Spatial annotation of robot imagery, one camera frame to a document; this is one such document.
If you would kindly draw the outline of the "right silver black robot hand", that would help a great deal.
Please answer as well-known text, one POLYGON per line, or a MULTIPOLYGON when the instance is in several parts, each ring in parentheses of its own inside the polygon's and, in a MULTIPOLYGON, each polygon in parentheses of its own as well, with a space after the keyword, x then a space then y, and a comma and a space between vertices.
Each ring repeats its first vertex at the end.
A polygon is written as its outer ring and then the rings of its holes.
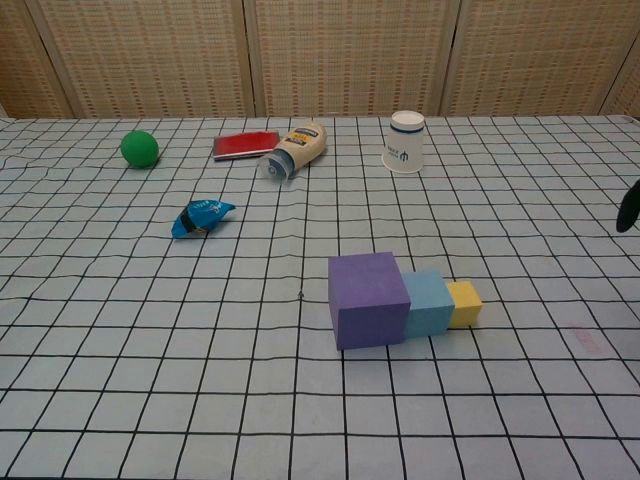
POLYGON ((640 213, 640 180, 626 192, 619 206, 616 230, 624 233, 631 229, 640 213))

